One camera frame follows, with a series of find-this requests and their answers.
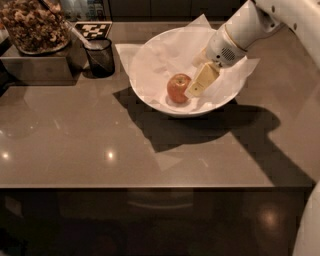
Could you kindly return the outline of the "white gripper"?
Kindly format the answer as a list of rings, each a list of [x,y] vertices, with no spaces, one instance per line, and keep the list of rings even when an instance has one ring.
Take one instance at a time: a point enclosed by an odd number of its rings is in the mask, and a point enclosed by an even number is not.
[[[245,55],[246,51],[233,42],[226,26],[222,25],[209,39],[206,48],[193,58],[192,65],[198,69],[188,85],[185,95],[188,98],[200,97],[218,79],[220,75],[218,67],[231,67]]]

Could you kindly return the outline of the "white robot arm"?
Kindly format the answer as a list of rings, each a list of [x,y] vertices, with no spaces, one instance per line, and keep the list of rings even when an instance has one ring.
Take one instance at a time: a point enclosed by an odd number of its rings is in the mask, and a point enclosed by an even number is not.
[[[319,1],[248,0],[208,46],[219,64],[222,49],[248,48],[287,26],[301,45],[270,59],[256,81],[261,108],[230,105],[224,123],[265,178],[240,193],[252,221],[241,233],[251,256],[319,256]]]

